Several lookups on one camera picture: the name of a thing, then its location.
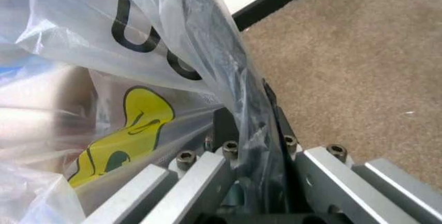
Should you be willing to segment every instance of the screw head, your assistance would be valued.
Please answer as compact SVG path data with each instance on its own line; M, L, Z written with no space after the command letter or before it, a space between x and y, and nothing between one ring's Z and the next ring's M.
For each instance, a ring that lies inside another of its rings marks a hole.
M209 132L204 139L204 150L213 152L213 132Z
M229 159L238 158L238 142L230 140L223 144L223 155Z
M193 151L182 151L176 156L176 165L184 171L187 171L196 161L197 157Z
M342 163L347 160L347 149L339 144L330 144L327 146L327 151L339 159Z
M291 135L284 135L284 141L286 142L286 146L289 153L295 153L296 147L298 146L298 140Z

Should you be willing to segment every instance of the hex socket bolt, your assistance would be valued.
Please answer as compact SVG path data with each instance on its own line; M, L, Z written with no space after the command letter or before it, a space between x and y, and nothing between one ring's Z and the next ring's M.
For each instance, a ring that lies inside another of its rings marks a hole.
M183 171L187 171L197 161L193 151L182 151L176 156L176 166Z
M327 151L339 159L342 163L345 163L347 160L347 149L342 145L338 144L330 144L327 146Z
M291 135L284 135L284 141L286 142L288 152L291 154L295 153L296 147L298 146L296 138Z
M228 159L238 158L238 142L230 140L223 144L223 155Z

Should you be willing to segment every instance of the metal frame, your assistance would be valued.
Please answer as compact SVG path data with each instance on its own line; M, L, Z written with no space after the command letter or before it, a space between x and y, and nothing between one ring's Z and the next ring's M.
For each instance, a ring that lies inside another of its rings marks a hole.
M141 223L194 223L219 207L233 181L229 162L205 152Z
M442 196L390 161L379 158L352 169L419 222L442 222Z
M324 147L297 154L295 164L317 213L342 211L354 223L417 223Z
M149 165L83 222L138 223L178 181L176 173Z

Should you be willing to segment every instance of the printed graphic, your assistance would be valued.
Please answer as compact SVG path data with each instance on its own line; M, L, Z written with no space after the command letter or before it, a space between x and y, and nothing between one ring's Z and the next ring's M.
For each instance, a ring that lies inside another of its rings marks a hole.
M152 90L135 86L123 101L125 126L84 150L77 159L77 172L69 178L72 187L148 155L155 149L159 131L174 119L172 106Z

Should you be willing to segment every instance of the beige carpet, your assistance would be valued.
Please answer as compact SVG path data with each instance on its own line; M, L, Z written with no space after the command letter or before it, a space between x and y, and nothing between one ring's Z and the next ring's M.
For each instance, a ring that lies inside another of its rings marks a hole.
M243 37L304 147L442 188L442 0L295 0Z

